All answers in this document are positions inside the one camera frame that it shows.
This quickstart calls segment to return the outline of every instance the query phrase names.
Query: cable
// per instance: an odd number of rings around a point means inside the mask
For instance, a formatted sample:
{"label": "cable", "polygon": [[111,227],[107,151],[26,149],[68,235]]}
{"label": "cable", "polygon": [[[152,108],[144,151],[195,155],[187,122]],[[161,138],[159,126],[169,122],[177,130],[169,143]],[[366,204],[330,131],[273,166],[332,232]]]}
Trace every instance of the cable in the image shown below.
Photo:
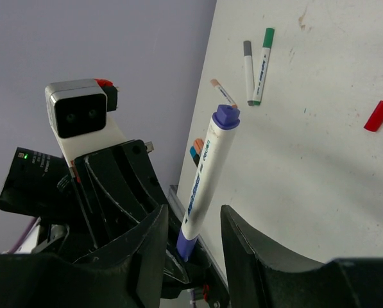
{"label": "cable", "polygon": [[33,219],[29,222],[28,226],[26,227],[25,231],[22,233],[20,238],[13,245],[13,247],[7,251],[7,253],[15,253],[20,248],[20,246],[22,246],[22,244],[27,239],[27,236],[30,234],[30,231],[33,229],[36,222],[37,222],[37,217],[33,217]]}

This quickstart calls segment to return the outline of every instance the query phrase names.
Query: wall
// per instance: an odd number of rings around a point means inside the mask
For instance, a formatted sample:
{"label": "wall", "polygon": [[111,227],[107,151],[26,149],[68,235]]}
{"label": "wall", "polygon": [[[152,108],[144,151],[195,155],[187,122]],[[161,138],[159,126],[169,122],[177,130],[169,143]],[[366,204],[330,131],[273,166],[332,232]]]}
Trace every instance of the wall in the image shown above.
{"label": "wall", "polygon": [[[153,141],[165,191],[178,183],[215,0],[0,1],[0,190],[16,147],[60,155],[44,87],[108,78],[127,137]],[[27,217],[0,211],[0,252]]]}

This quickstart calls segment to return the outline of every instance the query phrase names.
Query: camera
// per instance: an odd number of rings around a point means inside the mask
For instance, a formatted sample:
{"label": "camera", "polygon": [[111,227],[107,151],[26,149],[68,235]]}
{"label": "camera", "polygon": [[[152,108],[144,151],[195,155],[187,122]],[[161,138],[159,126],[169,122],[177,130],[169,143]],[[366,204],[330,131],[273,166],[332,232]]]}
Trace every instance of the camera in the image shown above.
{"label": "camera", "polygon": [[49,84],[45,89],[53,133],[69,167],[75,158],[127,141],[107,114],[117,109],[118,88],[103,79]]}

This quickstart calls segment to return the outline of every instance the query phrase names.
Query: camera lens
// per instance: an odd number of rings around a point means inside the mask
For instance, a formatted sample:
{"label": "camera lens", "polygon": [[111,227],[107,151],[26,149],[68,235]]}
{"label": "camera lens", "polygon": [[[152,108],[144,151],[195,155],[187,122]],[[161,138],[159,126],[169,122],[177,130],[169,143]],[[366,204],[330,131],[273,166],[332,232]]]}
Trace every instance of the camera lens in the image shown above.
{"label": "camera lens", "polygon": [[75,114],[68,114],[66,117],[65,117],[66,121],[69,123],[69,124],[73,124],[74,122],[76,122],[76,115]]}
{"label": "camera lens", "polygon": [[97,117],[97,110],[96,109],[92,109],[89,111],[89,117],[91,119],[94,119],[95,117]]}

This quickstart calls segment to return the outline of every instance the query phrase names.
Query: black camera face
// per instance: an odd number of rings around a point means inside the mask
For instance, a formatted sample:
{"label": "black camera face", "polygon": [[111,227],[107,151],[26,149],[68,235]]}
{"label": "black camera face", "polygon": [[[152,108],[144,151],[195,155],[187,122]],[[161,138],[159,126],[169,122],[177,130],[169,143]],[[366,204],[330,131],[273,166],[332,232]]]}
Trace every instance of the black camera face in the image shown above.
{"label": "black camera face", "polygon": [[107,100],[103,94],[65,98],[56,102],[57,134],[70,138],[102,130],[106,126]]}

